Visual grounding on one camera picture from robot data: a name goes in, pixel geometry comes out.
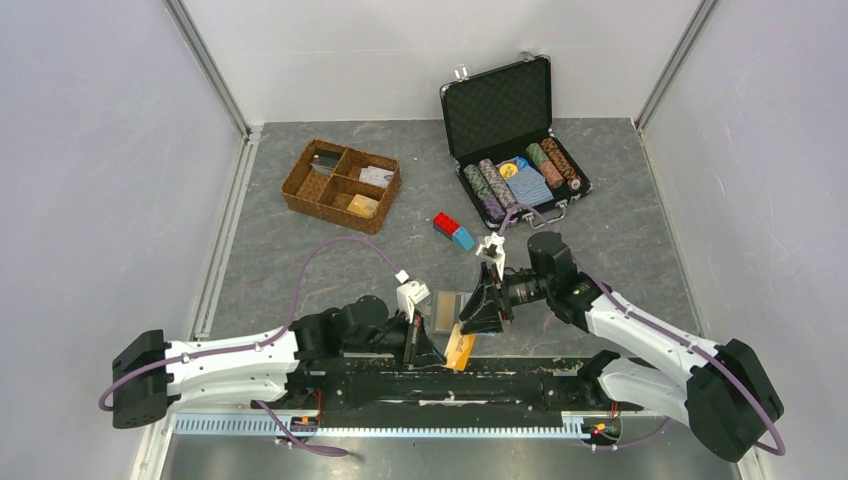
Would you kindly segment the gold credit card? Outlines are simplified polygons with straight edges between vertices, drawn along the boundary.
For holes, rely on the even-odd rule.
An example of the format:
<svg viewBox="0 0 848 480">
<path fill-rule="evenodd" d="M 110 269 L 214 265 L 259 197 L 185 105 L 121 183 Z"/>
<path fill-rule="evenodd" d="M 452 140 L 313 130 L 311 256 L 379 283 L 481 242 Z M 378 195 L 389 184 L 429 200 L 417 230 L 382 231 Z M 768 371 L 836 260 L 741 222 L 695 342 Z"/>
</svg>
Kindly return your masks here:
<svg viewBox="0 0 848 480">
<path fill-rule="evenodd" d="M 475 341 L 475 334 L 463 334 L 461 332 L 461 325 L 455 324 L 445 349 L 445 362 L 443 366 L 455 371 L 464 371 L 473 351 Z"/>
<path fill-rule="evenodd" d="M 436 298 L 434 310 L 436 320 L 447 323 L 455 322 L 464 302 L 465 294 L 463 292 L 440 292 Z"/>
</svg>

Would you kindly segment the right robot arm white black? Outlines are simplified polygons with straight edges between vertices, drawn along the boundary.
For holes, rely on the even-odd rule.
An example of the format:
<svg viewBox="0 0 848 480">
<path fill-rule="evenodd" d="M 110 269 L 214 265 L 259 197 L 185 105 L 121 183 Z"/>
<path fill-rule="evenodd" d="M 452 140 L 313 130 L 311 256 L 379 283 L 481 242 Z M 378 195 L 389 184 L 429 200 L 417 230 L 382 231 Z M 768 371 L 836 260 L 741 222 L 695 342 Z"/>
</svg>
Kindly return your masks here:
<svg viewBox="0 0 848 480">
<path fill-rule="evenodd" d="M 610 401 L 644 407 L 687 426 L 717 457 L 735 463 L 756 447 L 786 453 L 776 428 L 784 406 L 752 347 L 687 333 L 637 307 L 591 274 L 556 232 L 532 235 L 531 265 L 505 265 L 504 237 L 486 236 L 481 274 L 459 315 L 461 331 L 494 334 L 517 306 L 544 302 L 554 316 L 632 353 L 596 354 L 580 370 L 577 392 L 591 408 Z"/>
</svg>

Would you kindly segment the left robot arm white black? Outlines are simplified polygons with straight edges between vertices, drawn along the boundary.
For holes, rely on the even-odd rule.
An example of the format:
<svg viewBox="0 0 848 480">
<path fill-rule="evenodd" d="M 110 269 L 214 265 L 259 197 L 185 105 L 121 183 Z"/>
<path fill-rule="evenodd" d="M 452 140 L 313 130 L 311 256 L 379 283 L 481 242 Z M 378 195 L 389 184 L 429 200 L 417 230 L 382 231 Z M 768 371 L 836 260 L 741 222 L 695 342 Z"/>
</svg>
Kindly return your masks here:
<svg viewBox="0 0 848 480">
<path fill-rule="evenodd" d="M 294 321 L 284 334 L 210 342 L 168 342 L 160 329 L 136 337 L 112 361 L 112 385 L 102 410 L 115 429 L 161 420 L 169 408 L 215 404 L 306 405 L 313 379 L 298 370 L 329 370 L 350 354 L 389 355 L 401 369 L 441 366 L 445 357 L 427 337 L 421 312 L 391 313 L 374 296 Z"/>
</svg>

